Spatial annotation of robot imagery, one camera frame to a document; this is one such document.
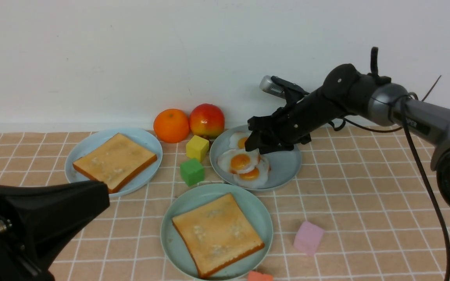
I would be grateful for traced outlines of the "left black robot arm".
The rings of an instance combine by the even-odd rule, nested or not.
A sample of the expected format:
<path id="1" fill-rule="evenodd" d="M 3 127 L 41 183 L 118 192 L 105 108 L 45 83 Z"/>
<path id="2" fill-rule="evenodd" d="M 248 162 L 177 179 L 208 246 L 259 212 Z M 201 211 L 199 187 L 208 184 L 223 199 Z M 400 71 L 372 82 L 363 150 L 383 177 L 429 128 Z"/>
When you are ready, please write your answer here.
<path id="1" fill-rule="evenodd" d="M 53 281 L 50 266 L 110 206 L 105 183 L 0 185 L 0 281 Z"/>

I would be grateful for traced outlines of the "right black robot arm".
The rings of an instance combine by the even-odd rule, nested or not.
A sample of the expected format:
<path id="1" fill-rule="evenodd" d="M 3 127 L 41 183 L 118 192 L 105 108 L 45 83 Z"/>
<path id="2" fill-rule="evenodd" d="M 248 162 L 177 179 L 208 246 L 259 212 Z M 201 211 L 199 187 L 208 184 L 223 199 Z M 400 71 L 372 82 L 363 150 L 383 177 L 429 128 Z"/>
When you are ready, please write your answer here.
<path id="1" fill-rule="evenodd" d="M 265 117 L 252 117 L 245 149 L 260 153 L 291 151 L 311 141 L 310 133 L 334 119 L 360 116 L 379 126 L 401 126 L 434 146 L 430 168 L 450 207 L 450 109 L 419 101 L 377 70 L 377 47 L 371 49 L 370 73 L 352 64 L 334 68 L 313 92 L 276 76 L 265 76 L 260 88 L 284 98 L 286 105 Z"/>

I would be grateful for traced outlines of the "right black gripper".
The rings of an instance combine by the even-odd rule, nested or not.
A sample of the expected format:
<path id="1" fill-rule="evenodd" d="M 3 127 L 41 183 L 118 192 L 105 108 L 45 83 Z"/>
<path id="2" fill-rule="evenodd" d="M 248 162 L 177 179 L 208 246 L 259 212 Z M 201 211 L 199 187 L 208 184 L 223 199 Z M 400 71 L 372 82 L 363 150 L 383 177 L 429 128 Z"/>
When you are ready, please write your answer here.
<path id="1" fill-rule="evenodd" d="M 251 117 L 245 151 L 291 151 L 296 144 L 310 142 L 312 131 L 345 115 L 343 107 L 327 98 L 321 88 L 316 89 L 298 103 L 286 103 L 269 116 Z"/>

